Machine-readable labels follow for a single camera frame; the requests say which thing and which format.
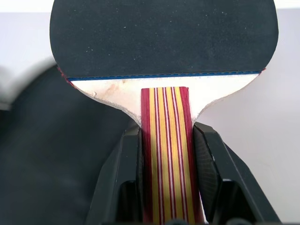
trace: black rubber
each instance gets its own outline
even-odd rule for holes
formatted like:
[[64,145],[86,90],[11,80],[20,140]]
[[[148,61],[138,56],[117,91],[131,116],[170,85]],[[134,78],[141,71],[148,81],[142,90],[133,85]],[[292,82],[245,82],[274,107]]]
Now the black rubber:
[[70,79],[250,73],[269,63],[278,23],[273,0],[55,0],[50,38]]
[[0,224],[83,225],[102,165],[132,121],[56,67],[0,117]]

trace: ping pong paddle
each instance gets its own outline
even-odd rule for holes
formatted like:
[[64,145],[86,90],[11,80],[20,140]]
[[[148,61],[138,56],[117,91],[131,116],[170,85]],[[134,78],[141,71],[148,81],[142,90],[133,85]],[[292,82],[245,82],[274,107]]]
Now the ping pong paddle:
[[55,0],[50,37],[68,82],[142,126],[144,222],[202,222],[191,127],[269,63],[274,2]]

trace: red and yellow striped handle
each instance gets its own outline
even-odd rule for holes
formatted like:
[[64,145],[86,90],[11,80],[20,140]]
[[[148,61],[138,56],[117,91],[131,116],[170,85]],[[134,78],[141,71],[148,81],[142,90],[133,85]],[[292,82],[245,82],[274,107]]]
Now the red and yellow striped handle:
[[188,88],[142,89],[144,222],[203,222]]

